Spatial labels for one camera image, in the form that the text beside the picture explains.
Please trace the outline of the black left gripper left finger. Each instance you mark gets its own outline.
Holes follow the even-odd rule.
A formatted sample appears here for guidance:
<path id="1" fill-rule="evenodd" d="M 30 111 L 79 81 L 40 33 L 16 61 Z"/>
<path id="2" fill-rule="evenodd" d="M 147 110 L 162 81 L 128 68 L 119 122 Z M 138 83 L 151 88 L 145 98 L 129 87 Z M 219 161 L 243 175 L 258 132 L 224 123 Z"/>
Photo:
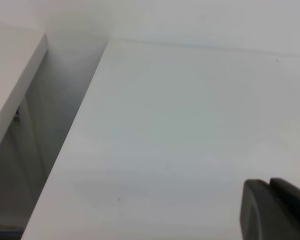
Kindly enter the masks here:
<path id="1" fill-rule="evenodd" d="M 240 228 L 244 240 L 300 240 L 300 231 L 270 183 L 259 179 L 243 184 Z"/>

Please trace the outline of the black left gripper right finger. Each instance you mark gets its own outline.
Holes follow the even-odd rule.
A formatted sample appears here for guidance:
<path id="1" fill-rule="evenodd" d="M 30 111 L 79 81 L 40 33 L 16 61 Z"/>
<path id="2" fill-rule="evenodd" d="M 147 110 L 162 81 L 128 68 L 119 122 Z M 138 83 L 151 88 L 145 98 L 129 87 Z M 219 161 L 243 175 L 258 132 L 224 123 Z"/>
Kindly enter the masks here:
<path id="1" fill-rule="evenodd" d="M 271 178 L 270 187 L 300 231 L 300 189 L 282 178 Z"/>

